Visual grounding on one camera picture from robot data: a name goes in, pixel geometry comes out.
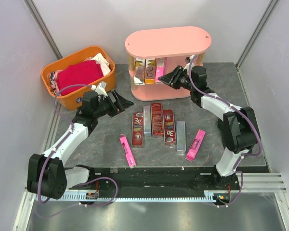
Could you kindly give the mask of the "orange R.O toothpaste box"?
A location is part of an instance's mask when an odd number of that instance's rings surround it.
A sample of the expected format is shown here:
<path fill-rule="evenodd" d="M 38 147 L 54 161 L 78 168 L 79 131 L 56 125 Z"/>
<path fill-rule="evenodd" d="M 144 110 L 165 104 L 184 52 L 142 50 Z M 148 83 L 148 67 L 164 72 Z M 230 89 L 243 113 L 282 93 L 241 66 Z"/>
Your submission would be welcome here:
<path fill-rule="evenodd" d="M 155 74 L 156 74 L 156 65 L 155 59 L 146 59 L 145 61 L 145 84 L 154 84 L 155 83 Z"/>

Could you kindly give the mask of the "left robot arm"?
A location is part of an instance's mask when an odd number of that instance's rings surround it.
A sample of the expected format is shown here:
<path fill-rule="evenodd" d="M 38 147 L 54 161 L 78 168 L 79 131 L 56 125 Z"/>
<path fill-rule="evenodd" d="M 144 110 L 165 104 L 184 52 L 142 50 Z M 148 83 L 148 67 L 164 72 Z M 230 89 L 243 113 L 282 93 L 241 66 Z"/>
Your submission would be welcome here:
<path fill-rule="evenodd" d="M 65 168 L 65 164 L 76 148 L 87 139 L 98 124 L 98 119 L 108 115 L 114 117 L 134 103 L 115 90 L 107 94 L 103 90 L 88 91 L 82 97 L 72 123 L 62 137 L 43 154 L 33 154 L 28 162 L 27 190 L 35 193 L 38 200 L 60 199 L 66 189 L 81 185 L 92 189 L 96 177 L 89 167 L 78 165 Z"/>

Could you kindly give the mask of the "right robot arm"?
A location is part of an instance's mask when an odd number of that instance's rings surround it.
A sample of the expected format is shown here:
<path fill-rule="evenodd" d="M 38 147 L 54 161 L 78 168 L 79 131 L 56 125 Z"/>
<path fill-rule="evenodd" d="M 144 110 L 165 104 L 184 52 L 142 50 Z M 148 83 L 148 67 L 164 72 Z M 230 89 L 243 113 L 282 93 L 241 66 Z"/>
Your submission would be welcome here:
<path fill-rule="evenodd" d="M 228 178 L 235 174 L 241 160 L 245 156 L 253 156 L 252 149 L 260 144 L 254 110 L 233 105 L 219 97 L 207 86 L 206 68 L 199 65 L 188 70 L 177 66 L 158 79 L 173 89 L 189 90 L 193 103 L 218 117 L 218 128 L 225 150 L 214 167 L 211 184 L 215 189 L 223 189 L 228 184 Z"/>

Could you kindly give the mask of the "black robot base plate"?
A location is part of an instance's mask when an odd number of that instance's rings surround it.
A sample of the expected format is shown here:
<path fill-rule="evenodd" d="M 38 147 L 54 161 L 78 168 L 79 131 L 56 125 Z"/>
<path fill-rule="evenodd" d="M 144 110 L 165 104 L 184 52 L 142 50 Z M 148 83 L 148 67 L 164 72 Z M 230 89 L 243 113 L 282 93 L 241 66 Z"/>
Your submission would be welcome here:
<path fill-rule="evenodd" d="M 88 181 L 100 177 L 112 178 L 120 191 L 144 187 L 170 187 L 195 191 L 231 191 L 240 188 L 235 173 L 228 177 L 219 177 L 213 167 L 90 168 Z"/>

